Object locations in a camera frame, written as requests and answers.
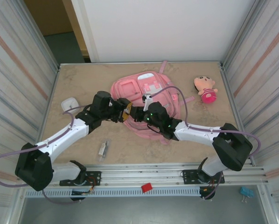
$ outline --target beige marble surface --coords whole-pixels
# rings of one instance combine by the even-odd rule
[[[143,71],[158,71],[160,63],[148,64],[81,64],[62,65],[52,99],[43,139],[53,135],[64,126],[70,118],[62,115],[61,102],[75,97],[80,105],[92,103],[99,90],[110,91],[113,82],[121,77]],[[229,100],[217,63],[168,63],[164,74],[184,93],[185,97],[194,96],[188,103],[188,122],[204,126],[222,126],[225,122],[235,124]],[[217,100],[206,105],[197,95],[193,80],[197,76],[209,76],[215,80],[218,89]],[[184,106],[181,107],[183,119]],[[97,154],[105,139],[110,139],[106,159],[97,161]],[[121,123],[104,121],[90,135],[80,139],[66,151],[56,162],[76,160],[82,164],[129,164],[162,162],[199,162],[206,156],[214,155],[213,148],[191,141],[172,141],[163,145],[159,141],[138,137]]]

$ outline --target doll head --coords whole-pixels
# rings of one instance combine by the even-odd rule
[[[212,89],[215,82],[207,76],[200,76],[195,78],[194,84],[195,84],[195,88],[198,91],[202,91],[203,89]]]

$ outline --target floor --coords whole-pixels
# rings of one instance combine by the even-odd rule
[[[44,39],[59,64],[84,63],[83,55],[73,32],[49,35],[45,36]]]
[[[258,190],[243,203],[239,186],[219,187],[212,201],[199,197],[86,198],[81,204],[55,205],[26,199],[20,224],[266,224]]]

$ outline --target pink backpack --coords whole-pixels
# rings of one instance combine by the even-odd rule
[[[112,85],[112,98],[127,98],[133,102],[134,106],[144,106],[145,103],[142,101],[143,94],[154,94],[167,86],[173,85],[171,80],[166,75],[162,74],[166,63],[167,61],[162,63],[159,72],[146,71],[119,79]],[[178,119],[180,118],[178,94],[179,93],[176,89],[169,88],[153,97],[153,102],[159,101],[161,105],[166,108],[170,117]],[[166,141],[161,134],[150,130],[145,122],[134,122],[133,118],[129,117],[124,124],[140,137],[145,139],[160,140],[163,144],[168,143],[168,141]]]

